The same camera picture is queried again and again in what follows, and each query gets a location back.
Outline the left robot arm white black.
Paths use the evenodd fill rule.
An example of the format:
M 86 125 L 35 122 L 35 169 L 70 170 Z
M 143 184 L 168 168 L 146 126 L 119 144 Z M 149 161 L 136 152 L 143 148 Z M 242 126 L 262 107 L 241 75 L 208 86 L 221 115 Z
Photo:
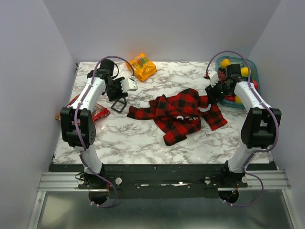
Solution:
M 60 111 L 61 135 L 79 155 L 84 167 L 84 173 L 89 174 L 89 183 L 94 188 L 102 188 L 106 177 L 102 174 L 103 163 L 98 158 L 94 141 L 96 128 L 93 120 L 93 109 L 101 95 L 106 94 L 108 100 L 127 104 L 126 97 L 129 91 L 138 89 L 131 78 L 117 77 L 113 74 L 117 64 L 112 61 L 113 55 L 99 60 L 95 68 L 88 73 L 84 89 L 79 97 L 69 107 Z

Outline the red black plaid shirt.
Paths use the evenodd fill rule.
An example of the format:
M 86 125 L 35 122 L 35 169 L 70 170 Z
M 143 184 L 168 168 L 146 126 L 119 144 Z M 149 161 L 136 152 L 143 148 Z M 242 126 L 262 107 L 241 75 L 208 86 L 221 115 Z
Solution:
M 129 107 L 127 116 L 135 120 L 153 120 L 165 133 L 164 143 L 172 146 L 201 130 L 203 119 L 216 130 L 227 124 L 218 105 L 211 103 L 207 95 L 199 95 L 195 89 L 185 89 L 175 96 L 164 94 L 149 101 L 149 107 Z

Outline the black square frame brooch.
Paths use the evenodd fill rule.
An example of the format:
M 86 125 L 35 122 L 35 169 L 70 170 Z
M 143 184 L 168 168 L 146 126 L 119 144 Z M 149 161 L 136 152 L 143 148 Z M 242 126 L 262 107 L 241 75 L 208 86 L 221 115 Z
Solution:
M 113 103 L 113 105 L 111 106 L 111 109 L 113 111 L 121 114 L 124 111 L 126 105 L 127 105 L 126 98 L 120 98 Z

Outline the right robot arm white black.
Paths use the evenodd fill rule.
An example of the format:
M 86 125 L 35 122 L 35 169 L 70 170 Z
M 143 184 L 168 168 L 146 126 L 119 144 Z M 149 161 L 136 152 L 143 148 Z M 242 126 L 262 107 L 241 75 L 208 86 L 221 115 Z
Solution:
M 235 173 L 243 173 L 256 153 L 269 152 L 276 146 L 282 113 L 263 100 L 251 78 L 246 79 L 242 76 L 239 64 L 228 65 L 225 79 L 222 81 L 219 80 L 216 71 L 208 69 L 205 78 L 210 80 L 205 91 L 213 103 L 222 101 L 227 95 L 236 95 L 247 111 L 241 129 L 242 143 L 227 162 L 229 170 L 219 175 L 220 183 L 230 187 L 236 182 Z

